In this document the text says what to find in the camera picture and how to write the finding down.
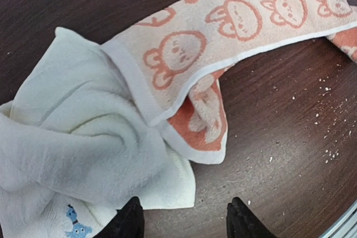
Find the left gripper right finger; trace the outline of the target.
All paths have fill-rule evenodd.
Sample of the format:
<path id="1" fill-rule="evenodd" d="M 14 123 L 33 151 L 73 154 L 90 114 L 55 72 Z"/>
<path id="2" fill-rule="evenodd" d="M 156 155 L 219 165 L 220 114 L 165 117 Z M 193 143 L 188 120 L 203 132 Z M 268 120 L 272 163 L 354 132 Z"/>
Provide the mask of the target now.
<path id="1" fill-rule="evenodd" d="M 275 238 L 239 197 L 228 203 L 226 233 L 228 238 Z"/>

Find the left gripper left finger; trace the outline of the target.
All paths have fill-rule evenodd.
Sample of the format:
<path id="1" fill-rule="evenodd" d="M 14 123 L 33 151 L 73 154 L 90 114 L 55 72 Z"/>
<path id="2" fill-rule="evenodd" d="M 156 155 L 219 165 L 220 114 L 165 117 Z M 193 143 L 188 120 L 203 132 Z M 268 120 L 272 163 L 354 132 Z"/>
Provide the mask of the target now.
<path id="1" fill-rule="evenodd" d="M 143 238 L 144 212 L 138 197 L 132 197 L 97 238 Z"/>

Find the white towel blue print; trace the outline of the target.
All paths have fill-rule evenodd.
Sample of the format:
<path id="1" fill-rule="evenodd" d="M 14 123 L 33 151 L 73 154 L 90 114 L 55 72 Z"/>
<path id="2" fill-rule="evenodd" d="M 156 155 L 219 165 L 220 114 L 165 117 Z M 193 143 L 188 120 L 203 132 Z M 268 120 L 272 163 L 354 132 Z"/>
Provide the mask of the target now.
<path id="1" fill-rule="evenodd" d="M 4 237 L 94 237 L 132 197 L 190 208 L 195 177 L 142 119 L 110 58 L 58 27 L 15 98 L 1 105 Z"/>

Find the orange bunny pattern towel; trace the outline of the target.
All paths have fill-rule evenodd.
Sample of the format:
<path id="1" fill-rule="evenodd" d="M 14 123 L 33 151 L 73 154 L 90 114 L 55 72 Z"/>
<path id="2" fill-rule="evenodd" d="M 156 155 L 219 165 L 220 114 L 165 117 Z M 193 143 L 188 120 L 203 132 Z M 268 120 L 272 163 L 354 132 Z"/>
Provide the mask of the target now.
<path id="1" fill-rule="evenodd" d="M 327 37 L 356 58 L 347 0 L 180 0 L 102 45 L 146 123 L 184 158 L 218 164 L 228 124 L 219 77 L 251 56 Z"/>

